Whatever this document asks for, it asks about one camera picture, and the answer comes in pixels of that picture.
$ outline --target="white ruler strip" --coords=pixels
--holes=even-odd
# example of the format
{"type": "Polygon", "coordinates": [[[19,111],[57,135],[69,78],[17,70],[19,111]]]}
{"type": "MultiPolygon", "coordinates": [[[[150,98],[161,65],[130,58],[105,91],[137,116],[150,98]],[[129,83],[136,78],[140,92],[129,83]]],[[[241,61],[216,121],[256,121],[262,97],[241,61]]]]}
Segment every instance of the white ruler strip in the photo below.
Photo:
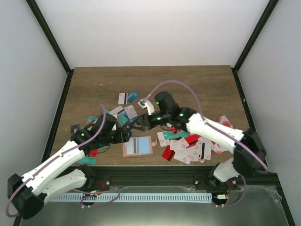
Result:
{"type": "MultiPolygon", "coordinates": [[[[83,202],[108,202],[118,193],[106,193],[97,197],[88,197],[83,202]]],[[[51,202],[80,202],[82,193],[65,193],[57,196],[51,202]]],[[[193,202],[211,203],[212,194],[207,193],[121,193],[114,202],[193,202]]]]}

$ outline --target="wooden table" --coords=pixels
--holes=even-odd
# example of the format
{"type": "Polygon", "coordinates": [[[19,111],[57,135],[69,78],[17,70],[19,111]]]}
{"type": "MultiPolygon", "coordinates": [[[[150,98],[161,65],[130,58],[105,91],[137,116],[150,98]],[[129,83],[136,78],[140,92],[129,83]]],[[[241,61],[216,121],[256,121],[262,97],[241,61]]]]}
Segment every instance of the wooden table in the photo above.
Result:
{"type": "MultiPolygon", "coordinates": [[[[216,121],[217,117],[226,115],[235,128],[248,128],[230,66],[83,67],[74,71],[51,154],[70,139],[71,125],[84,126],[89,116],[99,116],[100,103],[107,110],[112,110],[118,106],[120,92],[133,90],[139,93],[138,99],[145,98],[155,86],[166,80],[178,80],[190,86],[200,99],[205,117],[216,121]]],[[[170,83],[163,85],[154,94],[163,90],[172,94],[180,107],[197,110],[196,100],[185,87],[170,83]]],[[[158,109],[153,97],[150,97],[150,101],[158,109]]],[[[139,107],[137,100],[133,106],[138,115],[146,113],[139,107]]],[[[135,131],[133,136],[151,136],[155,140],[159,131],[162,131],[160,127],[146,132],[135,131]]],[[[175,159],[171,162],[163,159],[161,155],[164,149],[157,144],[153,147],[152,155],[122,157],[122,144],[116,144],[106,153],[98,154],[96,165],[185,165],[175,159]]],[[[203,165],[216,165],[231,156],[230,152],[218,156],[212,151],[211,160],[206,160],[203,165]]]]}

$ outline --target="white wall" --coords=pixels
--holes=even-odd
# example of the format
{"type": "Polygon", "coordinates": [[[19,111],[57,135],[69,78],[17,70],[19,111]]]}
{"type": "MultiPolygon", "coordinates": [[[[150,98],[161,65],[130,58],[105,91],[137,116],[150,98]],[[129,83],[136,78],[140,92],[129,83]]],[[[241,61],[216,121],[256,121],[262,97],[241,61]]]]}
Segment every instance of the white wall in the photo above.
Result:
{"type": "Polygon", "coordinates": [[[0,224],[8,226],[7,179],[40,164],[66,72],[26,1],[1,1],[0,27],[0,224]]]}
{"type": "Polygon", "coordinates": [[[232,65],[268,0],[37,0],[70,67],[232,65]]]}
{"type": "Polygon", "coordinates": [[[239,71],[255,126],[301,225],[301,2],[279,1],[239,71]]]}

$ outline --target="purple cable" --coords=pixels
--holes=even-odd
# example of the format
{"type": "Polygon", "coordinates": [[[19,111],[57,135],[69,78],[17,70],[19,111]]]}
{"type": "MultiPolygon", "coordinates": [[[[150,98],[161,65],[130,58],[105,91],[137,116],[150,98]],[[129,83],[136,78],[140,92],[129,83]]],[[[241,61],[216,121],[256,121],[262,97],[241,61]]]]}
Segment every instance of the purple cable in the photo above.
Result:
{"type": "Polygon", "coordinates": [[[211,125],[210,123],[208,123],[207,120],[205,120],[204,116],[203,116],[203,112],[202,112],[202,108],[201,108],[201,104],[199,102],[199,99],[197,97],[197,95],[195,94],[195,92],[189,87],[187,86],[186,84],[180,82],[180,81],[176,81],[176,80],[167,80],[167,81],[164,81],[162,83],[160,83],[159,85],[157,85],[147,96],[144,100],[147,100],[152,94],[153,92],[155,92],[156,89],[158,89],[160,86],[162,86],[163,84],[165,83],[168,83],[168,82],[175,82],[175,83],[178,83],[178,84],[181,84],[183,86],[185,86],[192,94],[193,96],[195,97],[196,101],[197,101],[197,104],[198,104],[198,111],[199,111],[199,114],[201,115],[201,118],[202,120],[205,122],[205,124],[211,128],[213,128],[214,130],[218,131],[219,133],[223,134],[224,136],[226,136],[227,138],[230,138],[231,140],[233,140],[234,142],[238,143],[242,148],[244,148],[247,152],[249,152],[249,154],[251,156],[253,156],[259,163],[260,165],[262,165],[265,169],[265,172],[268,173],[269,172],[269,168],[267,167],[266,164],[264,164],[264,162],[258,158],[257,155],[255,155],[246,145],[244,145],[243,143],[241,143],[239,140],[236,140],[234,137],[228,135],[227,133],[221,131],[220,129],[216,128],[215,126],[211,125]]]}
{"type": "Polygon", "coordinates": [[[80,193],[83,193],[83,194],[88,194],[88,195],[118,192],[118,195],[117,195],[114,199],[112,199],[112,200],[110,200],[110,201],[108,201],[108,202],[106,202],[106,203],[102,203],[102,204],[98,204],[98,205],[93,205],[93,206],[90,206],[90,207],[89,207],[89,206],[86,206],[86,205],[83,203],[83,201],[89,197],[89,196],[85,196],[85,197],[83,197],[83,198],[80,200],[80,204],[81,204],[81,206],[86,207],[86,208],[96,208],[96,207],[106,206],[106,205],[109,205],[109,204],[113,203],[115,200],[117,200],[117,199],[120,197],[120,191],[118,191],[118,190],[109,190],[109,191],[92,192],[92,193],[91,193],[91,192],[84,192],[84,191],[81,191],[81,190],[78,190],[78,189],[74,189],[74,191],[75,191],[75,192],[80,192],[80,193]]]}
{"type": "Polygon", "coordinates": [[[234,205],[240,203],[240,202],[243,200],[243,198],[244,198],[244,196],[245,196],[245,194],[246,194],[246,180],[245,180],[245,178],[244,178],[242,175],[240,175],[240,176],[241,176],[241,178],[242,178],[242,180],[243,180],[243,182],[244,182],[244,192],[243,192],[243,194],[241,195],[241,197],[240,197],[236,202],[231,203],[231,204],[229,204],[229,205],[225,205],[223,208],[234,206],[234,205]]]}
{"type": "MultiPolygon", "coordinates": [[[[100,125],[100,127],[99,127],[99,129],[98,129],[98,131],[89,139],[89,140],[87,140],[87,141],[85,141],[85,142],[83,142],[83,143],[81,143],[81,144],[79,144],[79,145],[77,145],[77,146],[74,146],[74,147],[72,147],[72,148],[70,148],[70,149],[68,149],[68,150],[66,150],[66,151],[64,151],[64,152],[62,152],[62,154],[64,155],[64,154],[66,154],[66,153],[68,153],[68,152],[70,152],[70,151],[72,151],[72,150],[74,150],[74,149],[76,149],[76,148],[79,148],[79,147],[81,147],[81,146],[83,146],[83,145],[86,145],[87,143],[89,143],[90,141],[92,141],[99,133],[100,133],[100,131],[103,129],[103,125],[104,125],[104,122],[105,122],[105,117],[106,117],[106,113],[105,113],[105,107],[104,107],[104,105],[102,105],[102,104],[100,104],[100,107],[103,109],[103,120],[102,120],[102,124],[100,125]]],[[[47,166],[49,166],[51,163],[53,163],[56,159],[58,159],[58,158],[60,158],[60,156],[56,156],[56,157],[54,157],[52,160],[50,160],[49,162],[47,162],[44,166],[42,166],[39,170],[37,170],[37,172],[35,172],[34,174],[33,174],[33,176],[35,177],[35,176],[37,176],[39,173],[41,173],[47,166]]],[[[9,198],[9,200],[8,200],[8,202],[7,202],[7,204],[6,204],[6,207],[5,207],[5,213],[6,213],[6,216],[8,216],[9,218],[15,218],[15,217],[18,217],[20,214],[19,213],[17,213],[17,214],[14,214],[14,215],[11,215],[10,213],[9,213],[9,206],[10,206],[10,204],[11,204],[11,202],[12,202],[12,200],[14,199],[14,197],[17,195],[17,193],[29,182],[29,181],[31,181],[32,179],[31,178],[29,178],[29,179],[27,179],[25,182],[23,182],[16,190],[15,190],[15,192],[11,195],[11,197],[9,198]]]]}

